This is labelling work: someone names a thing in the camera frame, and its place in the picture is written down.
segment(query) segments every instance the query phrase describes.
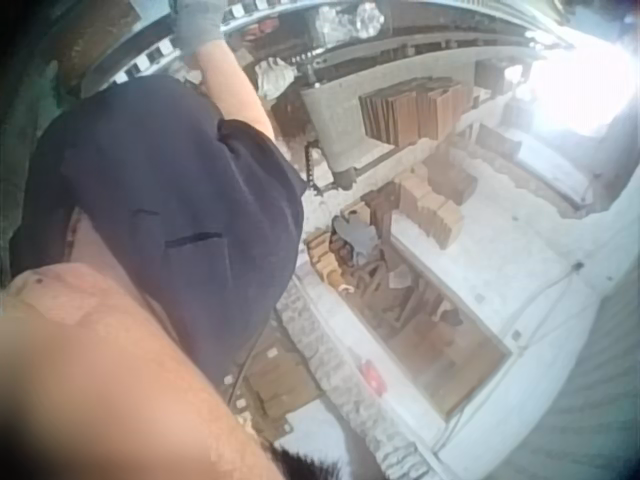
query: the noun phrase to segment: gray glove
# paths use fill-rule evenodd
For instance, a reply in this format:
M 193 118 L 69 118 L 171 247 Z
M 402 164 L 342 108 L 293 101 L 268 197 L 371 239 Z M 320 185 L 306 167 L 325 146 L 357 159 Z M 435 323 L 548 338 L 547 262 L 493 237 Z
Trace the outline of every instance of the gray glove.
M 177 46 L 192 54 L 199 47 L 223 37 L 222 17 L 227 0 L 169 0 Z

